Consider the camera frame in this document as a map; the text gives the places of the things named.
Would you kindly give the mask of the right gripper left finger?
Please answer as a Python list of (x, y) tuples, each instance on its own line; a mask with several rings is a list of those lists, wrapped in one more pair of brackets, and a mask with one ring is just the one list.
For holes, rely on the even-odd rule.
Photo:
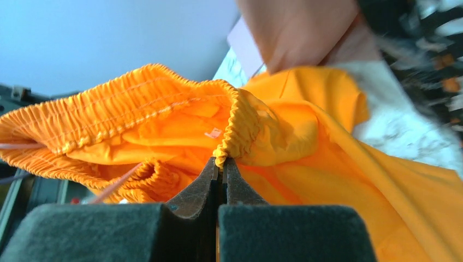
[(46, 204), (20, 223), (1, 261), (214, 261), (217, 171), (200, 175), (167, 203)]

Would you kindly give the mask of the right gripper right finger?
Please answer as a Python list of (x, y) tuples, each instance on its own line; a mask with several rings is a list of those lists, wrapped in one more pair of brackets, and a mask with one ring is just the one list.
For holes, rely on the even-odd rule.
[(218, 209), (220, 261), (376, 261), (362, 218), (342, 205), (272, 205), (223, 166)]

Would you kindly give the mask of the pink wire hanger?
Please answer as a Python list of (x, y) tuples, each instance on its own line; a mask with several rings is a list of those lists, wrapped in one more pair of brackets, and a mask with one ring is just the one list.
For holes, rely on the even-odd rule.
[[(19, 149), (37, 149), (44, 148), (42, 144), (5, 144), (1, 143), (1, 149), (3, 150), (19, 150)], [(137, 164), (135, 167), (127, 171), (123, 176), (121, 176), (116, 182), (107, 186), (104, 190), (101, 191), (99, 195), (96, 195), (92, 200), (89, 200), (88, 204), (100, 204), (110, 195), (115, 193), (135, 172), (138, 168), (142, 166), (142, 163)]]

